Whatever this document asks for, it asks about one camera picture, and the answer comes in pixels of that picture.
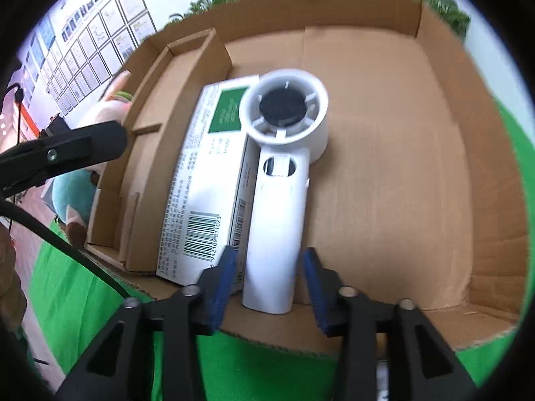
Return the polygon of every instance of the blue gripper pad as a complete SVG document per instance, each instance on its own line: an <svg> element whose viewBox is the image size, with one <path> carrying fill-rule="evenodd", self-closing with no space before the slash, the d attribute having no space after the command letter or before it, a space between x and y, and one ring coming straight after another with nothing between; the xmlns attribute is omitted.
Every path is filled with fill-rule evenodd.
<svg viewBox="0 0 535 401"><path fill-rule="evenodd" d="M306 249L303 254L304 275L318 328L327 336L332 335L330 316L337 309L337 293L342 282L333 270L323 268L315 249Z"/></svg>
<svg viewBox="0 0 535 401"><path fill-rule="evenodd" d="M197 285L205 291L204 306L212 332L223 322L225 307L236 275L236 259L237 251L232 246L226 246L218 265L206 269L197 282Z"/></svg>

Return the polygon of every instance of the plush toy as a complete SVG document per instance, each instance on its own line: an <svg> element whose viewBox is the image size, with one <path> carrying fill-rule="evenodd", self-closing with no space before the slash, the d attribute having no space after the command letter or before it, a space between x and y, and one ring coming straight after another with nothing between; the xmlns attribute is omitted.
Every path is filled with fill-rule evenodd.
<svg viewBox="0 0 535 401"><path fill-rule="evenodd" d="M87 112L78 127L112 120L122 123L132 100L131 95L121 92L129 77L130 72L124 71L112 80L101 100ZM76 248L84 247L93 198L103 168L104 163L95 164L54 178L52 203L58 223Z"/></svg>

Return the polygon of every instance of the black filter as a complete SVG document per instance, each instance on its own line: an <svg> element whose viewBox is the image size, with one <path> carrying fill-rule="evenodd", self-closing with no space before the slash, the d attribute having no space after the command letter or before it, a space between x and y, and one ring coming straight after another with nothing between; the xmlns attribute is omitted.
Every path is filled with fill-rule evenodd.
<svg viewBox="0 0 535 401"><path fill-rule="evenodd" d="M266 122L279 128L295 125L307 113L304 95L292 88L279 88L266 93L259 107Z"/></svg>

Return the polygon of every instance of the cardboard box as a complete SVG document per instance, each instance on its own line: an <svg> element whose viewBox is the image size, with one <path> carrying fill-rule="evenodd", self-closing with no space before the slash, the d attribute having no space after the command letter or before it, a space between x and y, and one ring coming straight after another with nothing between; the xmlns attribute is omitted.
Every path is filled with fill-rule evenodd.
<svg viewBox="0 0 535 401"><path fill-rule="evenodd" d="M172 178L157 276L196 283L231 245L237 251L232 292L241 290L260 153L241 129L238 110L256 82L257 75L202 89Z"/></svg>
<svg viewBox="0 0 535 401"><path fill-rule="evenodd" d="M301 68L329 94L327 150L310 169L303 247L371 298L411 297L456 349L518 319L528 238L518 167L462 44L412 0L243 0L167 26L124 65L130 145L101 177L87 249L155 298L153 271L180 142L203 85ZM333 352L304 282L286 315L233 297L222 329Z"/></svg>

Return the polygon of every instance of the barcode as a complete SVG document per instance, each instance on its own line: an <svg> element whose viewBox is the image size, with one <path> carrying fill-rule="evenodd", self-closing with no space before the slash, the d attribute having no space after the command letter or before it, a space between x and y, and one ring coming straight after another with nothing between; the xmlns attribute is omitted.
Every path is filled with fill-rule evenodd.
<svg viewBox="0 0 535 401"><path fill-rule="evenodd" d="M243 199L240 199L237 205L237 217L236 217L236 228L234 229L234 239L232 241L232 247L236 251L240 247L241 242L241 232L243 229L243 216L245 214L246 202Z"/></svg>
<svg viewBox="0 0 535 401"><path fill-rule="evenodd" d="M192 211L189 215L184 255L213 261L221 217L218 214Z"/></svg>

